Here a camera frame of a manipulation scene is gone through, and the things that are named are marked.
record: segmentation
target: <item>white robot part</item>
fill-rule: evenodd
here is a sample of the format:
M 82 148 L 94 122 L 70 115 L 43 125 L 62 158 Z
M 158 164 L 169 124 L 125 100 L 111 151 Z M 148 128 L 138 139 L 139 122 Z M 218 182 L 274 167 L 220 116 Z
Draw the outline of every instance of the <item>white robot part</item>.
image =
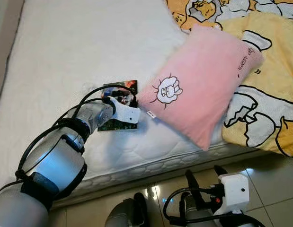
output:
M 214 215 L 226 214 L 228 212 L 241 213 L 249 203 L 249 181 L 242 174 L 220 175 L 219 180 L 224 185 L 224 194 L 222 206 Z
M 115 98 L 109 97 L 116 107 L 116 112 L 113 115 L 113 119 L 119 120 L 121 122 L 128 122 L 132 124 L 138 123 L 140 112 L 139 108 L 129 107 L 119 103 Z

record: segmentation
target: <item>pillow tag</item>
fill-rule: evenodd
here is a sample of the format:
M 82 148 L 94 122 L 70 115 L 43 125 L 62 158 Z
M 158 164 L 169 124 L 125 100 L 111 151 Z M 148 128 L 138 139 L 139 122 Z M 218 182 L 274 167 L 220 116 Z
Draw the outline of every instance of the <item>pillow tag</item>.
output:
M 154 119 L 154 118 L 157 117 L 157 116 L 154 115 L 151 111 L 148 111 L 147 114 L 148 114 L 152 119 Z

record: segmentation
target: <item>yellow blanket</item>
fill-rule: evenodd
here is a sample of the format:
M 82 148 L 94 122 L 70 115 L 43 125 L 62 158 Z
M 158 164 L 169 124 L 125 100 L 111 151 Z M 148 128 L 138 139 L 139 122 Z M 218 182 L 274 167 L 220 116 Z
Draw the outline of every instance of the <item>yellow blanket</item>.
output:
M 250 73 L 230 102 L 222 136 L 227 142 L 293 157 L 293 18 L 257 12 L 258 1 L 253 5 L 249 1 L 249 10 L 253 11 L 241 18 L 223 20 L 221 15 L 226 11 L 219 10 L 230 1 L 169 0 L 168 6 L 183 30 L 190 30 L 194 23 L 212 26 L 262 52 L 263 65 Z M 190 4 L 199 15 L 196 10 L 187 10 Z

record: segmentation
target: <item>cartoon print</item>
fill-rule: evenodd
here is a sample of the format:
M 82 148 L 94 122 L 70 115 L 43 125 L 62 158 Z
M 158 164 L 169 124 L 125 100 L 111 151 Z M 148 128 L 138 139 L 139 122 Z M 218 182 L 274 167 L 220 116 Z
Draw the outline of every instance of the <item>cartoon print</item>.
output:
M 275 139 L 279 150 L 284 154 L 293 154 L 293 122 L 281 118 L 281 129 Z
M 251 11 L 293 19 L 293 0 L 168 0 L 169 10 L 182 30 L 194 24 L 222 30 L 219 21 L 245 17 Z
M 215 22 L 215 14 L 220 13 L 219 0 L 168 0 L 167 4 L 182 30 L 191 30 L 194 24 L 222 29 L 221 25 Z
M 246 42 L 252 48 L 258 49 L 259 51 L 267 50 L 272 46 L 271 40 L 249 30 L 243 31 L 242 41 Z
M 292 102 L 266 94 L 255 87 L 240 85 L 231 100 L 224 125 L 229 128 L 238 121 L 245 122 L 246 146 L 257 147 L 275 130 L 280 130 L 277 141 L 285 143 L 284 138 L 290 137 L 289 133 L 292 132 L 284 129 L 282 119 L 283 122 L 293 122 Z
M 259 12 L 274 13 L 279 16 L 293 19 L 293 3 L 286 1 L 276 4 L 274 0 L 254 0 L 255 10 Z
M 237 17 L 245 17 L 251 12 L 251 10 L 249 10 L 249 7 L 249 0 L 224 1 L 223 5 L 221 6 L 221 13 L 217 16 L 216 21 L 223 21 Z
M 183 92 L 183 90 L 179 87 L 179 80 L 177 77 L 172 77 L 171 74 L 168 78 L 162 80 L 162 82 L 160 81 L 158 88 L 154 88 L 157 90 L 157 98 L 151 103 L 158 100 L 159 102 L 165 104 L 164 109 L 166 108 L 167 104 L 177 100 L 178 95 L 182 94 Z
M 218 0 L 197 0 L 190 2 L 187 6 L 190 8 L 186 8 L 188 10 L 187 13 L 200 22 L 204 22 L 205 20 L 214 22 L 216 16 L 221 13 L 220 2 Z

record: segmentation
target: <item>bed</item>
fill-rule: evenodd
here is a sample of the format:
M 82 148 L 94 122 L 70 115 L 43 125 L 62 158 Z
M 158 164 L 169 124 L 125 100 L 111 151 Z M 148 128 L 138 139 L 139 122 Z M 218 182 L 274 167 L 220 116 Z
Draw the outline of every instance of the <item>bed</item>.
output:
M 26 0 L 0 98 L 0 187 L 15 180 L 30 141 L 88 90 L 129 79 L 141 90 L 185 39 L 161 0 Z M 255 150 L 223 142 L 222 121 L 209 151 L 145 112 L 137 131 L 95 132 L 71 197 Z

